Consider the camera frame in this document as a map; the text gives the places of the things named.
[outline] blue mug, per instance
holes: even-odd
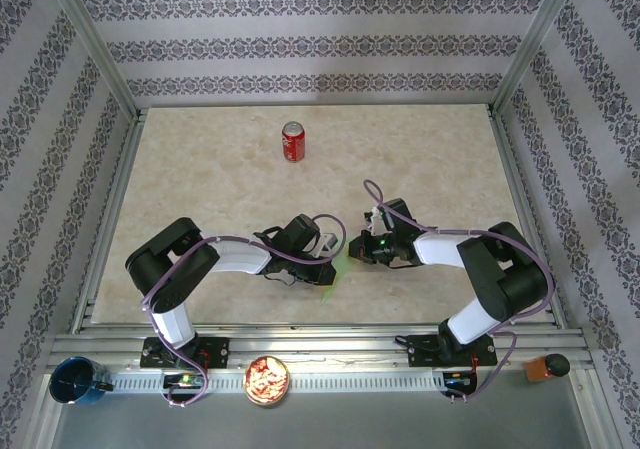
[[[86,357],[71,357],[51,375],[49,393],[63,404],[91,404],[113,391],[109,370]]]

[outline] patterned wallpaper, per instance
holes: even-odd
[[[4,449],[20,446],[51,337],[69,329],[128,124],[57,0],[1,1]]]
[[[83,0],[141,107],[490,102],[542,0]]]
[[[503,118],[625,447],[640,447],[639,1],[568,0]]]

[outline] food container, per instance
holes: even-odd
[[[541,382],[566,376],[571,369],[569,360],[562,354],[549,354],[524,363],[529,382]]]
[[[251,402],[268,407],[279,402],[289,389],[287,366],[272,356],[262,356],[244,373],[244,392]]]

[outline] coca-cola can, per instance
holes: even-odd
[[[299,122],[287,122],[282,128],[282,151],[289,162],[298,162],[304,157],[304,128]]]

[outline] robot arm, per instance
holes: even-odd
[[[402,199],[387,203],[411,219]],[[441,361],[451,360],[547,294],[545,277],[528,256],[489,236],[438,235],[427,233],[376,207],[365,213],[368,229],[349,243],[349,256],[368,264],[391,268],[445,264],[467,271],[476,297],[460,312],[438,327]],[[502,222],[490,232],[507,236],[527,246],[517,229]],[[393,265],[395,259],[405,265]]]
[[[319,259],[337,242],[335,235],[322,234],[317,224],[304,214],[284,229],[273,227],[255,233],[254,237],[267,248],[302,260]],[[214,241],[197,249],[151,298],[151,316],[175,349],[187,346],[197,337],[184,302],[210,272],[267,275],[286,271],[294,280],[316,285],[333,284],[336,271],[330,262],[300,264],[261,247],[229,239],[233,238]],[[131,254],[125,263],[126,269],[135,286],[146,296],[173,266],[170,254],[182,256],[202,240],[195,223],[189,218],[180,218]]]

